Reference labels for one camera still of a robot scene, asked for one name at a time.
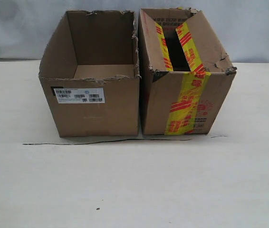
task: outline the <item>taped cardboard box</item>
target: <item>taped cardboard box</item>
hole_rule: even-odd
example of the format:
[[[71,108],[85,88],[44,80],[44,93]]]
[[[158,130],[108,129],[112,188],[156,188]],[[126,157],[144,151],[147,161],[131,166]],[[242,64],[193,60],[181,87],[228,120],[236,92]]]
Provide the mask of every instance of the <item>taped cardboard box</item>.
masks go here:
[[[208,133],[236,68],[202,11],[141,9],[144,134]]]
[[[135,14],[67,11],[40,63],[39,79],[61,137],[137,135]]]

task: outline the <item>white table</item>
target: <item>white table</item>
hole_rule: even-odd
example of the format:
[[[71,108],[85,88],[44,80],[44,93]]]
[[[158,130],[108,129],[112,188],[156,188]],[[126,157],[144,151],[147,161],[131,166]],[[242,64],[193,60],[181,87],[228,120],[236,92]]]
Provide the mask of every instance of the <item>white table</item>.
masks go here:
[[[94,145],[55,145],[38,65],[0,62],[0,228],[269,228],[269,64],[208,136]]]

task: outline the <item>cardboard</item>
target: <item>cardboard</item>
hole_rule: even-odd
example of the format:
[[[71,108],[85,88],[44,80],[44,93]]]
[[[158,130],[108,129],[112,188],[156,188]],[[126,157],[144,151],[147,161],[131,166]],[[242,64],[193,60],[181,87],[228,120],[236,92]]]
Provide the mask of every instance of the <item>cardboard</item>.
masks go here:
[[[140,9],[144,134],[207,134],[236,68],[202,11]]]
[[[43,55],[39,79],[60,137],[137,135],[135,14],[67,11]]]

